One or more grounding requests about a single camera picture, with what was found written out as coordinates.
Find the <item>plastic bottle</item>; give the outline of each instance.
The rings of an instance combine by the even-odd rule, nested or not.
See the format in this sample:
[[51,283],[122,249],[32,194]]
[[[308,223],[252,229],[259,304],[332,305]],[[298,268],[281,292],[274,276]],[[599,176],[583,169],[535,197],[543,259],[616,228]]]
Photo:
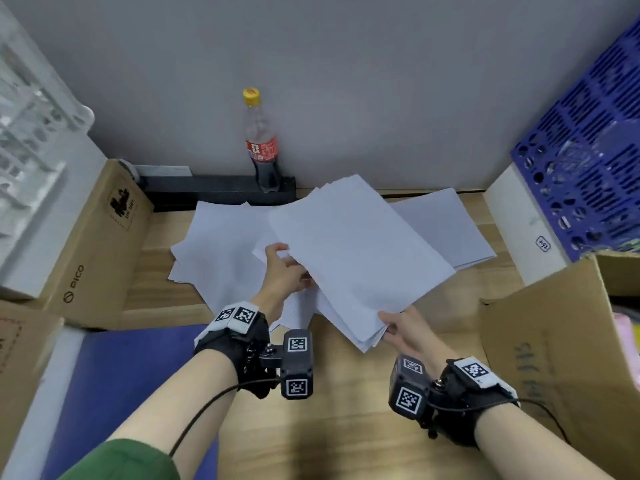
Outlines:
[[243,91],[246,112],[244,115],[244,137],[249,157],[255,167],[255,179],[261,190],[280,190],[282,175],[278,169],[278,144],[267,115],[262,109],[260,91],[246,88]]

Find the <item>stack of paper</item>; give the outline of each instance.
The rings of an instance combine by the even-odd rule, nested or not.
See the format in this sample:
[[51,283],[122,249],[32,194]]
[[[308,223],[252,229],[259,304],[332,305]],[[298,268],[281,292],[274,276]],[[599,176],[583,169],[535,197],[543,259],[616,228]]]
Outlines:
[[318,286],[288,298],[272,328],[306,328],[318,311],[362,351],[384,334],[379,310],[399,312],[454,268],[495,256],[452,189],[389,205],[356,175],[281,207],[199,202],[169,279],[194,284],[217,313],[260,289],[274,242]]

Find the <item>pink object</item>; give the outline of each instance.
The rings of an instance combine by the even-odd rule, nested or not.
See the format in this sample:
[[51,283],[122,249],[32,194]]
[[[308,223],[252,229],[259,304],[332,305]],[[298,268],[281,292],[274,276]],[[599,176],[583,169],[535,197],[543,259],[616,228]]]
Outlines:
[[631,376],[636,383],[636,388],[640,390],[640,355],[638,355],[633,325],[631,325],[629,317],[622,313],[613,313],[613,320],[616,324],[622,351],[629,364]]

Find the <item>black cable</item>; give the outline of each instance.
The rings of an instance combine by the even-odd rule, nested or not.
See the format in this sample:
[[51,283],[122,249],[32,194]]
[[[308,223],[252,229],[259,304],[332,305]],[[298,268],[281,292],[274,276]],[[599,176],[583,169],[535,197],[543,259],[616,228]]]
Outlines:
[[184,437],[187,436],[187,433],[189,432],[191,427],[196,423],[198,418],[200,418],[200,416],[202,416],[204,411],[206,411],[207,408],[210,405],[212,405],[217,400],[219,400],[222,396],[224,396],[226,393],[231,392],[234,389],[240,389],[240,387],[248,386],[249,384],[258,384],[258,383],[263,383],[263,382],[280,382],[280,379],[279,378],[274,378],[274,379],[256,379],[254,381],[240,382],[240,384],[236,384],[235,386],[227,387],[223,391],[220,391],[215,396],[213,396],[213,398],[207,404],[205,404],[203,407],[201,407],[200,411],[197,412],[196,416],[194,416],[193,419],[191,421],[189,421],[189,424],[187,425],[187,427],[184,428],[184,431],[180,434],[180,438],[178,438],[178,441],[176,441],[176,443],[173,445],[173,448],[171,448],[171,451],[169,452],[169,456],[173,456],[175,454],[176,450],[178,450],[178,446],[180,446],[180,443],[182,443]]
[[511,401],[506,399],[505,401],[499,401],[497,403],[487,404],[486,406],[477,406],[475,408],[443,408],[441,406],[438,406],[436,404],[433,404],[433,403],[430,403],[429,401],[427,401],[427,405],[429,407],[432,407],[436,411],[444,411],[444,412],[449,412],[449,413],[466,413],[466,412],[472,412],[472,411],[482,411],[482,410],[487,410],[489,408],[493,408],[495,406],[501,406],[503,404],[516,404],[516,403],[535,404],[537,407],[542,408],[547,413],[549,418],[551,418],[554,421],[554,423],[556,423],[556,426],[560,430],[560,433],[562,434],[562,437],[563,437],[564,441],[569,446],[571,446],[571,441],[569,441],[569,437],[564,432],[564,428],[562,426],[560,426],[560,422],[556,419],[554,414],[544,404],[539,403],[537,401],[534,401],[533,399],[519,398],[519,399],[513,399]]

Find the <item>green sleeve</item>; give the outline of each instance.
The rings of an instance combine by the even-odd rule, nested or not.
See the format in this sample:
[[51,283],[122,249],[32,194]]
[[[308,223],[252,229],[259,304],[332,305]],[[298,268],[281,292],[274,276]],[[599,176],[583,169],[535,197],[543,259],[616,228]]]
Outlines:
[[133,440],[102,443],[60,480],[180,480],[172,458]]

